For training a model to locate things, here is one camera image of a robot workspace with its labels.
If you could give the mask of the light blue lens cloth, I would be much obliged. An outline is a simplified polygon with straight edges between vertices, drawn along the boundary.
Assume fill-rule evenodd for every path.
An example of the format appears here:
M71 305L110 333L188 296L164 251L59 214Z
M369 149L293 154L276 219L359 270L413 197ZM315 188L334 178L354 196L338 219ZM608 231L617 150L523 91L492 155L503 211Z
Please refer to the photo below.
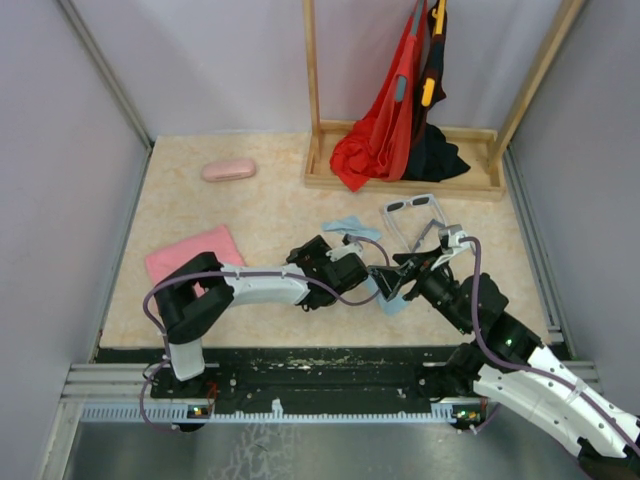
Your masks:
M392 300L386 300L385 297L378 291L377 284L374 279L368 277L364 282L364 285L371 294L374 295L374 301L380 307L380 309L388 316L393 316L404 310L409 306L409 303L405 301L401 296L396 296Z

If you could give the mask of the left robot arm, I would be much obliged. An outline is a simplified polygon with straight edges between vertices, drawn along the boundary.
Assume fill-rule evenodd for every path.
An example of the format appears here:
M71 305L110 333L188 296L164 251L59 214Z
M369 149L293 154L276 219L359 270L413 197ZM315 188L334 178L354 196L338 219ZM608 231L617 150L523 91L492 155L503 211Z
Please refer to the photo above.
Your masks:
M208 384L202 337L227 310L269 303L316 310L341 300L367 277L360 245L345 240L333 248L317 235L292 249L279 267L235 266L213 252L198 254L147 294L143 310L155 302L172 383L194 397Z

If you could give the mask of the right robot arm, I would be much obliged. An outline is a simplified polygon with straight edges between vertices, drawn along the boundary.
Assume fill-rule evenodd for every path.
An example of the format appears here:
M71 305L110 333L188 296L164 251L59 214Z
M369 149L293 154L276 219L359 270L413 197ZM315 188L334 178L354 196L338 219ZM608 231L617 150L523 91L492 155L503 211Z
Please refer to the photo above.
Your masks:
M541 338L506 311L507 298L481 271L479 240L397 254L394 266L372 266L385 299L405 285L407 301L423 297L474 341L459 347L462 360L446 372L461 396L475 392L527 419L577 459L629 468L639 460L639 419L584 384Z

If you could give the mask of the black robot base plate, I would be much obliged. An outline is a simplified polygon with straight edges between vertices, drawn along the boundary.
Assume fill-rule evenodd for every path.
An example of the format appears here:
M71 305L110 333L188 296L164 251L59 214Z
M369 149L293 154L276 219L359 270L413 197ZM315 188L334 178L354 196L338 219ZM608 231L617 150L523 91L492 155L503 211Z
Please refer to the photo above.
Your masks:
M140 363L154 400L187 400L190 417L426 414L446 399L478 398L486 361L474 343L459 347L207 348L204 370L178 379L158 348L101 348L99 364Z

